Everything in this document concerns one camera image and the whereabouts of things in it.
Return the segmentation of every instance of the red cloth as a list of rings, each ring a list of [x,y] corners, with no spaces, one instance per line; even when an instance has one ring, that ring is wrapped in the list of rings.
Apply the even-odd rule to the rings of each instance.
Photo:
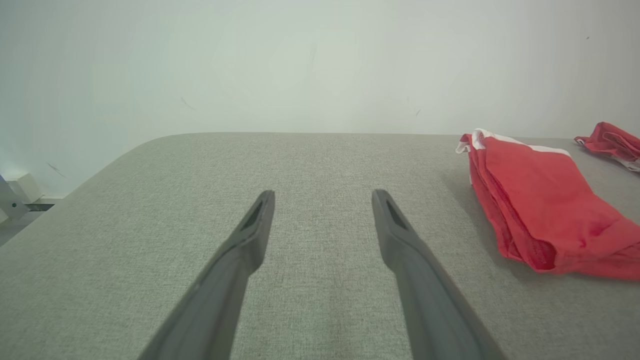
[[[640,139],[607,122],[596,125],[591,136],[578,136],[575,141],[584,145],[591,152],[607,154],[627,166],[629,170],[638,171],[640,163]]]
[[[593,193],[566,151],[482,129],[460,141],[505,258],[536,272],[640,280],[640,226]]]

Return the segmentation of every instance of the floor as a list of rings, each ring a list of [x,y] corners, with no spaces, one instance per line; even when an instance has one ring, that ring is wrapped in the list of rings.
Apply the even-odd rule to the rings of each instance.
[[[44,211],[30,211],[18,220],[7,220],[2,223],[0,225],[0,246],[11,240],[42,214],[44,214]]]

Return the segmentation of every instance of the folded red cloth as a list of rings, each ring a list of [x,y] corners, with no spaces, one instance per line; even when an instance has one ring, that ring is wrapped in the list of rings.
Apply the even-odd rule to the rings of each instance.
[[[600,122],[591,136],[578,136],[575,141],[591,152],[609,155],[627,169],[640,172],[640,139],[619,127]]]
[[[640,280],[640,226],[597,197],[568,152],[476,129],[462,136],[498,250],[537,272]]]

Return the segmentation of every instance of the textured gray fabric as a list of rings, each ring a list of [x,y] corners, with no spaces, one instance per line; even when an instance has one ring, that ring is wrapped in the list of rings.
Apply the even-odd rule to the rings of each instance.
[[[371,191],[388,190],[512,359],[631,359],[640,284],[541,275],[497,252],[458,136],[195,134],[114,161],[0,247],[0,359],[135,359],[265,189],[276,211],[234,359],[409,359]],[[640,176],[571,140],[640,222]]]

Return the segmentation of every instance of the folded garment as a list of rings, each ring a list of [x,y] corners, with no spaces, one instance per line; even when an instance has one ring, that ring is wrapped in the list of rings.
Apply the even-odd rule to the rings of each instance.
[[[591,136],[578,136],[575,141],[591,152],[610,156],[627,169],[640,172],[640,139],[619,127],[600,122]]]
[[[476,129],[462,136],[498,250],[537,272],[640,280],[640,226],[597,197],[568,152]]]

